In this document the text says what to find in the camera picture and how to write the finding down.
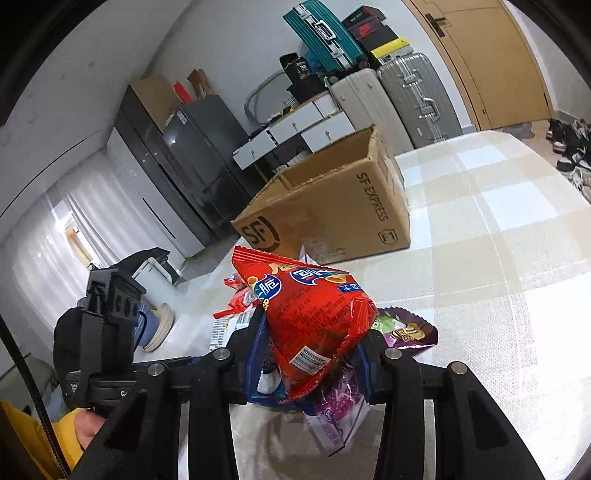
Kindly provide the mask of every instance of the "teal suitcase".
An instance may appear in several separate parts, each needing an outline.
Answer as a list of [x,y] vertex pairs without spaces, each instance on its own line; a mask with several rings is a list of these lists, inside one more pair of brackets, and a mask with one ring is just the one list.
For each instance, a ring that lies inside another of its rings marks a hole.
[[327,70],[346,70],[365,59],[355,39],[326,6],[308,0],[283,17]]

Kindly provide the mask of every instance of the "person's hand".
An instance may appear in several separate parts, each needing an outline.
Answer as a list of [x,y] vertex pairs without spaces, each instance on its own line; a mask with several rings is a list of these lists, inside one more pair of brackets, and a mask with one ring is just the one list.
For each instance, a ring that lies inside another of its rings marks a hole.
[[74,431],[76,432],[78,443],[80,443],[80,446],[84,450],[88,448],[92,439],[105,423],[105,420],[92,410],[82,410],[76,414],[74,417]]

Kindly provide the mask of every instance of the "checkered tablecloth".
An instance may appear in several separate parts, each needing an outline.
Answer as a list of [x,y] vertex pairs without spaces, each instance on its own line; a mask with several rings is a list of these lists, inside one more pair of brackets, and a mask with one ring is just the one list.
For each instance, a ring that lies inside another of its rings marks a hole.
[[[401,306],[433,323],[439,345],[428,361],[467,363],[545,477],[563,479],[591,443],[591,206],[539,155],[500,132],[397,160],[410,249],[338,268],[378,305]],[[222,287],[230,273],[228,255],[190,287],[199,318],[181,317],[160,355],[207,347],[209,314],[232,295]],[[372,408],[353,444],[327,458],[301,414],[232,407],[241,479],[372,478],[383,414]],[[426,478],[434,472],[432,425],[428,417]]]

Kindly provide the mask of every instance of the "door lock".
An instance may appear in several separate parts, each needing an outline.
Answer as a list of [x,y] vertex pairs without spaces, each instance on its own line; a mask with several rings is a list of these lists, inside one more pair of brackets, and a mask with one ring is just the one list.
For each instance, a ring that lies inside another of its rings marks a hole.
[[443,32],[443,30],[439,26],[439,23],[440,22],[446,22],[447,21],[447,18],[445,18],[445,17],[433,18],[433,16],[431,14],[425,15],[425,18],[431,24],[433,30],[435,30],[435,32],[437,33],[437,35],[439,35],[440,37],[445,37],[445,33]]

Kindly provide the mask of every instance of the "blue brand logo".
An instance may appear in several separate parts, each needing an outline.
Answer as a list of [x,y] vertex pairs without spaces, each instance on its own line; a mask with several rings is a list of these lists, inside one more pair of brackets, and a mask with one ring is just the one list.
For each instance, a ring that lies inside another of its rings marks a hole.
[[254,292],[260,301],[271,300],[281,291],[281,280],[273,275],[265,275],[265,278],[255,283]]
[[346,285],[339,285],[337,287],[342,293],[351,293],[352,291],[363,291],[356,283],[347,283]]
[[291,278],[304,285],[316,285],[315,281],[318,278],[332,277],[333,275],[338,274],[339,273],[335,271],[320,270],[318,268],[296,268],[295,270],[290,271]]

